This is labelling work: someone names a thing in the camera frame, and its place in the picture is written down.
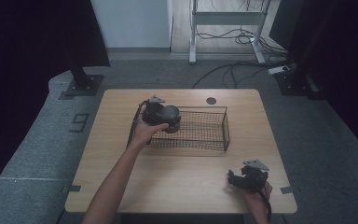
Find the white wall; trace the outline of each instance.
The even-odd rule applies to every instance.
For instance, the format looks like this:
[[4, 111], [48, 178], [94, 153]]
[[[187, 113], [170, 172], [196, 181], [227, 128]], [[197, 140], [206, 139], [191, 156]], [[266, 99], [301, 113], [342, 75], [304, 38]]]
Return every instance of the white wall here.
[[91, 0], [107, 48], [169, 48], [171, 0]]

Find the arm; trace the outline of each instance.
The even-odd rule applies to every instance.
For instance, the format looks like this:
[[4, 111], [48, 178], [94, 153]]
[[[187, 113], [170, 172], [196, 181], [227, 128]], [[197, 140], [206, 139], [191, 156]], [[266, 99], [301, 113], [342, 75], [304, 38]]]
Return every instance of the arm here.
[[149, 126], [142, 121], [141, 116], [138, 118], [132, 141], [95, 193], [82, 223], [113, 221], [139, 152], [154, 133], [166, 128], [168, 124]]
[[[269, 196], [272, 192], [272, 186], [269, 184], [269, 182], [266, 182], [266, 185], [261, 189], [261, 191], [263, 191], [264, 195], [266, 195], [267, 199], [269, 199]], [[249, 193], [246, 189], [240, 189], [240, 194], [245, 199], [246, 206], [254, 217], [256, 223], [268, 224], [268, 209], [261, 196], [258, 193]]]

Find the wire basket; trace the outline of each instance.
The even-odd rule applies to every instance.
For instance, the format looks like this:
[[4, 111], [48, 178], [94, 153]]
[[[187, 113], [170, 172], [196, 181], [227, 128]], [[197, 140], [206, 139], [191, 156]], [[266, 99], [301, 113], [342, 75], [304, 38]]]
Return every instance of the wire basket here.
[[176, 133], [157, 132], [147, 147], [195, 147], [227, 151], [229, 131], [226, 106], [178, 106], [180, 129]]

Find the hand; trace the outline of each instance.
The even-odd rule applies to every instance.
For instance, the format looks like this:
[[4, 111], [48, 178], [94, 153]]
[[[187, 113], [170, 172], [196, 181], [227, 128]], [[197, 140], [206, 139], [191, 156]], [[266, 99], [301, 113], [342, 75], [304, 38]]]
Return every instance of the hand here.
[[136, 120], [136, 128], [132, 139], [132, 141], [137, 141], [140, 144], [146, 144], [150, 140], [150, 138], [152, 138], [153, 134], [169, 127], [168, 123], [163, 123], [156, 126], [150, 126], [149, 124], [145, 123], [142, 120], [142, 114], [144, 111], [145, 106], [142, 107], [141, 113]]
[[[266, 185], [261, 189], [264, 195], [269, 200], [269, 196], [272, 192], [272, 186], [266, 181]], [[266, 207], [263, 199], [258, 193], [250, 193], [246, 189], [240, 189], [241, 196], [245, 199], [246, 206], [249, 209], [249, 212], [253, 215], [256, 222], [260, 223], [269, 223], [267, 218], [269, 210]]]

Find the human forearm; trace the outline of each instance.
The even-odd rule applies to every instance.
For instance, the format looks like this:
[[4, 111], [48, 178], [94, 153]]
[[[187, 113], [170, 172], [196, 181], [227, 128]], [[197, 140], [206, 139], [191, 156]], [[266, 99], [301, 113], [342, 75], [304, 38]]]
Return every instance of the human forearm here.
[[111, 223], [143, 143], [131, 141], [92, 199], [83, 223]]

